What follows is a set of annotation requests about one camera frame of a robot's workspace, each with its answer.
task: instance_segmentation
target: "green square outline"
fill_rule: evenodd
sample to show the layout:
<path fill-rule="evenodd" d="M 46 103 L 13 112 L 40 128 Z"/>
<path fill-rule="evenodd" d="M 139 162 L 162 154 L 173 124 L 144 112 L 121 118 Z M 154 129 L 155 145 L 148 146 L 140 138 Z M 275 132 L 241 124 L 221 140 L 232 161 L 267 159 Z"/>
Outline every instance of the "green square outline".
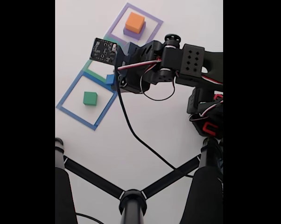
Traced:
<path fill-rule="evenodd" d="M 122 44 L 121 44 L 121 43 L 119 43 L 117 40 L 114 40 L 114 39 L 112 39 L 112 38 L 110 38 L 110 37 L 108 37 L 108 36 L 105 36 L 103 39 L 106 40 L 106 41 L 111 41 L 111 42 L 117 43 L 118 45 L 120 45 L 120 46 L 122 47 Z M 89 75 L 91 75 L 91 76 L 95 77 L 96 79 L 99 79 L 101 82 L 104 82 L 104 83 L 105 83 L 105 82 L 106 82 L 106 79 L 105 79 L 105 78 L 103 78 L 102 76 L 98 75 L 96 72 L 93 72 L 92 70 L 89 70 L 89 69 L 88 69 L 89 66 L 90 66 L 90 64 L 92 63 L 92 61 L 93 61 L 93 60 L 89 59 L 89 60 L 86 62 L 86 64 L 84 65 L 82 71 L 88 73 Z"/>

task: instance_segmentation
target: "orange cube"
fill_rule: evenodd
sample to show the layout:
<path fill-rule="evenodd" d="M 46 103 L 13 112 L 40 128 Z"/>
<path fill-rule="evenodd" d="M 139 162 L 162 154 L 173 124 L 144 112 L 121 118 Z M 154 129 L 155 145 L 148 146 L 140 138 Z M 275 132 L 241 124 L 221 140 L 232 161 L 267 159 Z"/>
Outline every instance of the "orange cube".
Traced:
<path fill-rule="evenodd" d="M 126 21 L 125 28 L 136 34 L 139 34 L 141 32 L 142 26 L 144 25 L 144 22 L 145 22 L 144 16 L 131 12 Z"/>

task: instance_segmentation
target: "blue cube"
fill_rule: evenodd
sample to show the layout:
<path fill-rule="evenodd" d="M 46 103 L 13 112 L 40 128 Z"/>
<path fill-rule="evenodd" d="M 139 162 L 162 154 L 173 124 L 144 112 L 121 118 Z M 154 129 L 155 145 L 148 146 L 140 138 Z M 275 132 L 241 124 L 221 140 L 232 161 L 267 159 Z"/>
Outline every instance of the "blue cube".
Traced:
<path fill-rule="evenodd" d="M 114 80 L 114 74 L 107 75 L 106 76 L 105 84 L 106 85 L 112 85 L 113 84 L 113 80 Z"/>

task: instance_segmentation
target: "purple cube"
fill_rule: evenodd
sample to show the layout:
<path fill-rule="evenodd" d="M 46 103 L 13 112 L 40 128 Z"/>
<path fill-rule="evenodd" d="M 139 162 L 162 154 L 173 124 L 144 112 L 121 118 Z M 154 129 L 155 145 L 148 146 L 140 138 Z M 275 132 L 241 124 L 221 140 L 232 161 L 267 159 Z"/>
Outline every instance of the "purple cube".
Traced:
<path fill-rule="evenodd" d="M 132 37 L 132 38 L 134 38 L 136 40 L 140 40 L 141 39 L 141 35 L 144 32 L 144 30 L 145 30 L 145 27 L 146 27 L 146 22 L 144 22 L 144 25 L 142 26 L 141 31 L 140 31 L 139 34 L 136 34 L 135 32 L 132 32 L 132 31 L 126 29 L 125 27 L 124 27 L 123 31 L 124 31 L 125 35 L 127 35 L 129 37 Z"/>

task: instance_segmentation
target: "green cube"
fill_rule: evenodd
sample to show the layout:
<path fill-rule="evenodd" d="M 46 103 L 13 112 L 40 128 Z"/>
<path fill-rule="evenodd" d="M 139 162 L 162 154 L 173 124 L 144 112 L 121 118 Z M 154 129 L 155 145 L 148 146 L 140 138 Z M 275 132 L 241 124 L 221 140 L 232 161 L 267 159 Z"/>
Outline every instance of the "green cube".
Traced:
<path fill-rule="evenodd" d="M 84 92 L 84 104 L 96 106 L 97 96 L 96 92 Z"/>

